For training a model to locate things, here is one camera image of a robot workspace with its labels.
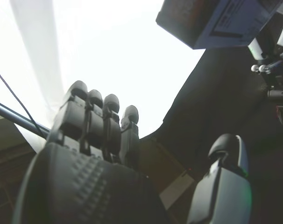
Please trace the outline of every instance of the textured grip pad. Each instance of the textured grip pad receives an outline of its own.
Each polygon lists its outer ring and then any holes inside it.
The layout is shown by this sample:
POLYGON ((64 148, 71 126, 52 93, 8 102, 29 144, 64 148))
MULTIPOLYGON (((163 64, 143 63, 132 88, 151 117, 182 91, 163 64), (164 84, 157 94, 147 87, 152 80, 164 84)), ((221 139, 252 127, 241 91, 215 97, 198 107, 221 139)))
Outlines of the textured grip pad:
POLYGON ((125 166, 47 144, 23 180, 14 224, 169 223, 150 180, 125 166))

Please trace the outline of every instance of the white curtain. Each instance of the white curtain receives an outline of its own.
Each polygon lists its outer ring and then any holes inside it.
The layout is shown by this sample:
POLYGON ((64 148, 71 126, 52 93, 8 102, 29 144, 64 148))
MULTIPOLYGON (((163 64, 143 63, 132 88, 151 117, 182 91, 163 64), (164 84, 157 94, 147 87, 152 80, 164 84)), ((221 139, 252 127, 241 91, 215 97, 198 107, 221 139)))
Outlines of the white curtain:
MULTIPOLYGON (((204 50, 159 27, 163 0, 0 0, 0 73, 33 118, 51 128, 76 80, 138 108, 155 131, 204 50)), ((0 100, 25 115, 0 81, 0 100)), ((19 127, 35 151, 44 140, 19 127)))

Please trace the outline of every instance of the white backdrop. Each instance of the white backdrop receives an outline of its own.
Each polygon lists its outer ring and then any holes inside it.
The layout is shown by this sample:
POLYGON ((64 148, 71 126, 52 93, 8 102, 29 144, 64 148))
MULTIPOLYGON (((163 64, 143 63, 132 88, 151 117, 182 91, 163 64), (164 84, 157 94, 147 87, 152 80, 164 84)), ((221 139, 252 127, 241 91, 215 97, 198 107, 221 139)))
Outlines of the white backdrop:
MULTIPOLYGON (((51 127, 76 80, 139 111, 155 131, 204 50, 160 28, 163 0, 0 0, 0 73, 34 119, 51 127)), ((0 100, 25 114, 0 81, 0 100)), ((44 141, 20 128, 39 151, 44 141)))

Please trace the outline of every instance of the cardboard box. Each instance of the cardboard box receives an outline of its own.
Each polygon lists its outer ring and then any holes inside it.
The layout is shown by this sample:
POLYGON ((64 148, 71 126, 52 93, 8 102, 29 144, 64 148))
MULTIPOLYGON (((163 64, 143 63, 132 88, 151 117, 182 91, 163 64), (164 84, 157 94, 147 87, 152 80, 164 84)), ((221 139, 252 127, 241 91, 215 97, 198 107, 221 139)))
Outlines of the cardboard box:
POLYGON ((247 46, 283 0, 165 0, 156 22, 193 49, 247 46))

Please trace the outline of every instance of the metal pole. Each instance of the metal pole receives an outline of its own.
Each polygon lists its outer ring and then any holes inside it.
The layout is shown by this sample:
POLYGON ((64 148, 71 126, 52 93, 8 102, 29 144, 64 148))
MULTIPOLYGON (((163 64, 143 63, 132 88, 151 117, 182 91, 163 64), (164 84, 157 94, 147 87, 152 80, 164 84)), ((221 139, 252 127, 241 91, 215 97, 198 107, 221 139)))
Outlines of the metal pole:
POLYGON ((46 138, 50 132, 50 130, 40 124, 37 123, 39 128, 41 129, 41 132, 44 136, 40 134, 40 132, 37 130, 33 122, 22 116, 21 114, 13 111, 12 109, 8 108, 7 106, 0 103, 0 116, 2 116, 5 119, 8 119, 9 121, 12 121, 13 123, 24 127, 25 129, 31 131, 32 133, 35 133, 36 135, 39 135, 42 138, 46 138))

